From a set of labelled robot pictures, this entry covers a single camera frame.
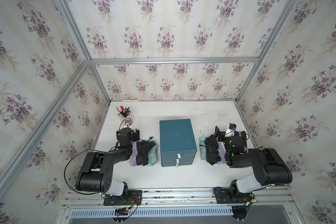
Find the teal drawer cabinet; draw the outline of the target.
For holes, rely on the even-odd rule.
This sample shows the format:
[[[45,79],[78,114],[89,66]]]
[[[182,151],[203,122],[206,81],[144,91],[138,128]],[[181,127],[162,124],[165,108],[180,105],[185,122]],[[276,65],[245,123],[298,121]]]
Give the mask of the teal drawer cabinet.
[[[163,167],[193,163],[197,144],[190,119],[160,121],[160,153]]]

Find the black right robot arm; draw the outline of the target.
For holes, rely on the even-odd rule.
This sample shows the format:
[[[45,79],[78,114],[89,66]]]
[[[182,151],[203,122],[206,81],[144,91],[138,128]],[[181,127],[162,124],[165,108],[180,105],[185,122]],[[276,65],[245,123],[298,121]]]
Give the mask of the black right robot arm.
[[[231,169],[251,167],[253,172],[241,179],[233,180],[229,188],[216,187],[213,194],[217,203],[247,203],[254,199],[253,192],[270,185],[290,184],[293,176],[286,163],[273,148],[247,148],[249,135],[237,131],[230,124],[229,132],[215,127],[217,142],[225,147],[225,162]]]

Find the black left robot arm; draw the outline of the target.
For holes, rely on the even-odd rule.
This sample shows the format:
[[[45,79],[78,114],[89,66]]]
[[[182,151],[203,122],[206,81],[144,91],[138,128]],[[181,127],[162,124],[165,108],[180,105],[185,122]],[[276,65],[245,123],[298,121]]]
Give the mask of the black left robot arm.
[[[140,131],[128,127],[116,132],[117,143],[108,151],[87,149],[85,160],[77,175],[75,187],[68,183],[66,170],[63,177],[68,187],[81,195],[102,194],[113,197],[128,197],[125,182],[113,178],[114,165],[127,161],[133,153],[133,143],[140,139]]]

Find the black umbrella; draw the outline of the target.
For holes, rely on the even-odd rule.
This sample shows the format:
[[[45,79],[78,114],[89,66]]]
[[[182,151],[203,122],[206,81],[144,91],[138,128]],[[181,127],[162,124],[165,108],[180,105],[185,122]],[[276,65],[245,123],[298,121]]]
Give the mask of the black umbrella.
[[[138,155],[136,158],[138,166],[147,166],[148,164],[148,152],[154,146],[153,142],[140,141],[137,142]]]
[[[221,161],[219,156],[219,144],[214,135],[210,135],[205,139],[206,160],[210,165],[214,165]]]

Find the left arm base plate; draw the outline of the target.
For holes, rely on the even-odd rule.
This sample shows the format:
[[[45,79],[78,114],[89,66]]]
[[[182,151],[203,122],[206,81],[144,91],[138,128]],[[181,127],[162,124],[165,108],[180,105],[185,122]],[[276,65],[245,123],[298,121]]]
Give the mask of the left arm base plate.
[[[104,197],[104,206],[134,206],[141,205],[142,202],[142,190],[128,190],[124,192],[122,196],[110,196]]]

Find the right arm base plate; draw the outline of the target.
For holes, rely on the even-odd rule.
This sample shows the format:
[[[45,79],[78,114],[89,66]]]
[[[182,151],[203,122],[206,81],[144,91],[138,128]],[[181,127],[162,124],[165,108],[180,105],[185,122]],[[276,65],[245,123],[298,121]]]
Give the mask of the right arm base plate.
[[[240,193],[237,189],[231,187],[229,189],[215,187],[213,195],[218,204],[247,204],[250,205],[255,201],[253,193]]]

